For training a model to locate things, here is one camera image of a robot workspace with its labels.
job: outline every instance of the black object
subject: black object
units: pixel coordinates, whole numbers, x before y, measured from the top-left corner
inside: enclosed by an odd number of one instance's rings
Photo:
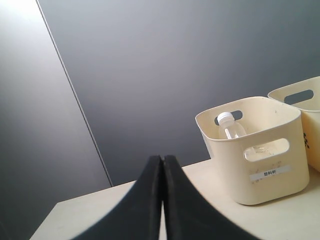
[[[258,240],[218,212],[189,181],[175,156],[163,161],[168,240]]]
[[[149,158],[141,176],[117,206],[73,240],[158,240],[163,162]]]

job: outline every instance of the basket handle hole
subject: basket handle hole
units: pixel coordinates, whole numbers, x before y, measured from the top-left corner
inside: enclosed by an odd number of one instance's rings
[[[249,162],[255,162],[262,159],[274,157],[279,154],[286,153],[290,148],[289,141],[285,138],[280,138],[275,141],[270,141],[264,144],[248,147],[244,150],[244,158]]]
[[[232,111],[231,114],[232,114],[232,116],[234,117],[234,120],[236,120],[236,121],[239,120],[239,119],[242,119],[242,117],[243,117],[243,113],[242,113],[242,111],[240,111],[240,110]],[[215,123],[217,126],[219,126],[218,116],[215,117],[214,123]]]
[[[301,92],[286,96],[284,98],[284,102],[286,104],[293,105],[293,104],[301,103],[303,101],[312,99],[313,97],[314,97],[314,91],[312,91],[311,89],[308,89],[305,91],[301,91]]]

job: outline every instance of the plastic bottle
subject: plastic bottle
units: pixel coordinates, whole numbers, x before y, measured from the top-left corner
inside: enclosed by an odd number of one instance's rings
[[[244,127],[235,121],[234,116],[230,112],[222,112],[217,117],[219,123],[219,137],[220,139],[236,139],[247,135]],[[245,158],[248,160],[256,151],[253,147],[248,148],[244,152]]]

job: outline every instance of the label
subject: label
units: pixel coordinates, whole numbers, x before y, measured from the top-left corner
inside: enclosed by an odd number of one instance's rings
[[[273,175],[283,174],[283,173],[290,172],[290,171],[291,171],[291,166],[285,165],[285,166],[270,169],[268,171],[262,171],[259,173],[251,174],[249,177],[250,177],[251,181],[256,181],[259,179],[264,179],[264,178],[267,178],[267,177],[270,177]]]

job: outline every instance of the cream storage basket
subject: cream storage basket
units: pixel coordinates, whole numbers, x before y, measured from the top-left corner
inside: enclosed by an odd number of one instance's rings
[[[241,112],[237,120],[247,135],[219,139],[216,117],[222,112]],[[266,97],[249,97],[199,113],[195,117],[220,177],[237,203],[255,205],[297,193],[309,182],[301,112]],[[254,160],[244,151],[267,151]]]
[[[320,76],[273,90],[268,97],[301,110],[308,163],[320,172]]]

